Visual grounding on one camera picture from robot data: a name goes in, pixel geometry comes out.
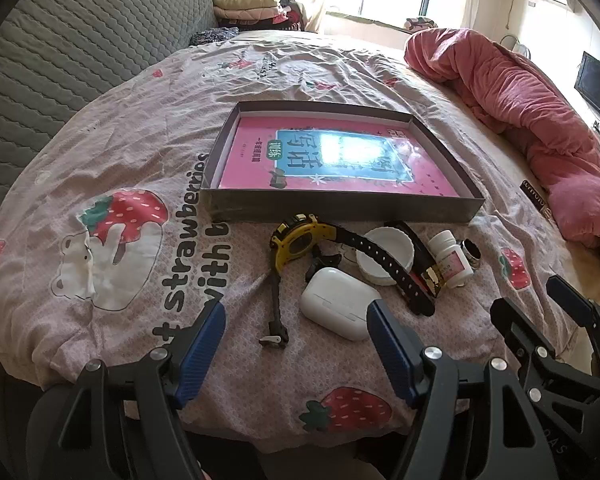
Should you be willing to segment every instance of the blue gripper pad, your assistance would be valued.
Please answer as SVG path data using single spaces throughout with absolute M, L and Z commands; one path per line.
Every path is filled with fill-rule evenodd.
M 420 357 L 424 348 L 420 338 L 411 328 L 400 325 L 383 300 L 368 306 L 366 326 L 395 395 L 416 408 L 429 385 Z
M 173 354 L 171 364 L 174 367 L 172 383 L 177 384 L 173 394 L 177 409 L 181 410 L 187 402 L 198 396 L 225 326 L 224 306 L 218 301 L 206 306 L 193 325 L 182 329 L 174 338 L 170 350 Z M 188 348 L 180 343 L 189 343 L 189 340 Z

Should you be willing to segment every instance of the white earbuds case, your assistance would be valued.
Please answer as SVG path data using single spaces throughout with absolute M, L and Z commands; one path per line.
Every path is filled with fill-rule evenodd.
M 325 267 L 314 274 L 300 297 L 300 312 L 313 322 L 351 341 L 369 337 L 366 308 L 381 298 L 353 276 Z

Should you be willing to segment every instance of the bottle label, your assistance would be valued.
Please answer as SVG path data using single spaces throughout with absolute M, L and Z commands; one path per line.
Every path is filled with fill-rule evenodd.
M 464 265 L 458 253 L 454 251 L 438 264 L 438 268 L 445 281 L 448 282 L 452 277 L 464 270 Z

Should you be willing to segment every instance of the metal ring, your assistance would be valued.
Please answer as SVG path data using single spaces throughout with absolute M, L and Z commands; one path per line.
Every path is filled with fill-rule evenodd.
M 473 270 L 478 270 L 480 267 L 480 259 L 482 257 L 482 253 L 480 252 L 480 249 L 478 249 L 478 246 L 467 239 L 460 242 L 460 248 L 462 249 L 464 256 L 466 256 L 469 266 Z

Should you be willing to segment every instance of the cable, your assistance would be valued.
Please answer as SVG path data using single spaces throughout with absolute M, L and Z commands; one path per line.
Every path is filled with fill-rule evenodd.
M 509 22 L 511 21 L 511 11 L 513 10 L 513 2 L 516 0 L 511 0 L 511 7 L 509 7 L 509 15 L 507 16 L 507 25 L 504 26 L 507 30 L 509 30 Z

